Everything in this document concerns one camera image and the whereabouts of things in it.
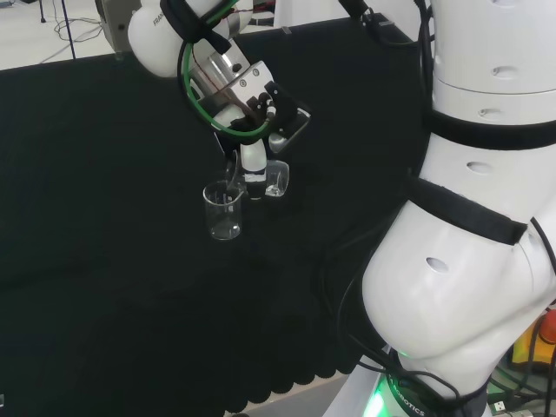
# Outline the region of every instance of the green cable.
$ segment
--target green cable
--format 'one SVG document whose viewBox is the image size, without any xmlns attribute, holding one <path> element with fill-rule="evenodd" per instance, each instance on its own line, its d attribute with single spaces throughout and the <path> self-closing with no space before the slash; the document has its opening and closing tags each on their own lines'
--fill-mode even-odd
<svg viewBox="0 0 556 417">
<path fill-rule="evenodd" d="M 252 130 L 250 132 L 241 132 L 239 130 L 232 130 L 218 123 L 214 118 L 211 117 L 209 113 L 205 111 L 205 109 L 201 106 L 201 104 L 196 101 L 195 96 L 193 95 L 193 90 L 191 89 L 191 82 L 189 80 L 189 62 L 191 60 L 192 51 L 193 51 L 193 45 L 191 43 L 185 45 L 185 53 L 183 54 L 183 68 L 186 70 L 182 70 L 182 75 L 183 75 L 183 83 L 185 84 L 185 90 L 187 92 L 188 99 L 195 106 L 199 114 L 205 120 L 207 120 L 207 122 L 212 124 L 215 128 L 221 130 L 224 133 L 228 133 L 229 135 L 251 137 L 251 136 L 258 136 L 260 133 L 262 133 L 267 128 L 268 121 L 266 121 L 259 129 Z"/>
</svg>

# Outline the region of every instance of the white floor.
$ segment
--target white floor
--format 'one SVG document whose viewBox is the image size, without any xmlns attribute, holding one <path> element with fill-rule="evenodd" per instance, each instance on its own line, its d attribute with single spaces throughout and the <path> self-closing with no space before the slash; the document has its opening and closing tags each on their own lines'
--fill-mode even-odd
<svg viewBox="0 0 556 417">
<path fill-rule="evenodd" d="M 39 64 L 49 56 L 67 47 L 59 55 L 48 62 L 71 59 L 70 43 L 63 41 L 54 31 L 54 7 L 58 21 L 63 20 L 61 0 L 43 0 L 44 17 L 46 23 L 41 23 L 39 3 L 26 4 L 21 0 L 8 8 L 0 9 L 0 70 Z M 68 17 L 87 17 L 99 20 L 96 12 L 95 0 L 66 0 Z M 74 22 L 70 26 L 74 39 L 84 39 L 94 36 L 99 29 L 94 24 Z M 63 37 L 67 32 L 62 30 Z M 111 54 L 113 50 L 106 41 L 104 34 L 95 39 L 82 43 L 75 43 L 76 56 L 97 56 Z"/>
</svg>

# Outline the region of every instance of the black strap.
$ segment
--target black strap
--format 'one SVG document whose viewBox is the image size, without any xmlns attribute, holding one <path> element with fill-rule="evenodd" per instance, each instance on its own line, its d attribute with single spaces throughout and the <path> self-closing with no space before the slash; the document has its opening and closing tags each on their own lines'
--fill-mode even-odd
<svg viewBox="0 0 556 417">
<path fill-rule="evenodd" d="M 196 15 L 185 0 L 161 0 L 160 7 L 172 28 L 186 43 L 197 43 L 206 39 L 220 55 L 224 55 L 231 48 L 228 39 L 213 31 L 220 21 L 208 25 L 203 18 Z"/>
<path fill-rule="evenodd" d="M 442 221 L 498 243 L 513 246 L 527 229 L 524 223 L 421 178 L 408 179 L 406 195 L 410 202 Z"/>
<path fill-rule="evenodd" d="M 429 110 L 425 127 L 450 142 L 479 149 L 525 150 L 556 143 L 556 121 L 502 126 L 473 123 Z"/>
</svg>

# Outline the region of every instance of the red button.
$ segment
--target red button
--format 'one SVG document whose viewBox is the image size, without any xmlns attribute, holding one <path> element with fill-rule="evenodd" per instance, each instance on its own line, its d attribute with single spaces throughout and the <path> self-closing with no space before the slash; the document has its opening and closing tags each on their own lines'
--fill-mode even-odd
<svg viewBox="0 0 556 417">
<path fill-rule="evenodd" d="M 540 325 L 539 334 L 546 343 L 556 344 L 556 310 L 546 313 L 545 320 Z"/>
</svg>

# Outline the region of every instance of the hole in robot casing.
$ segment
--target hole in robot casing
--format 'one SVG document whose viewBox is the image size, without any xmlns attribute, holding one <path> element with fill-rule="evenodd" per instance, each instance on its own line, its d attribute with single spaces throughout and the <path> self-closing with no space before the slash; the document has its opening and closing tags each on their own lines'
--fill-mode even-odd
<svg viewBox="0 0 556 417">
<path fill-rule="evenodd" d="M 434 272 L 437 272 L 439 274 L 447 274 L 448 272 L 450 272 L 448 265 L 446 265 L 446 263 L 441 261 L 440 259 L 427 258 L 427 263 Z"/>
</svg>

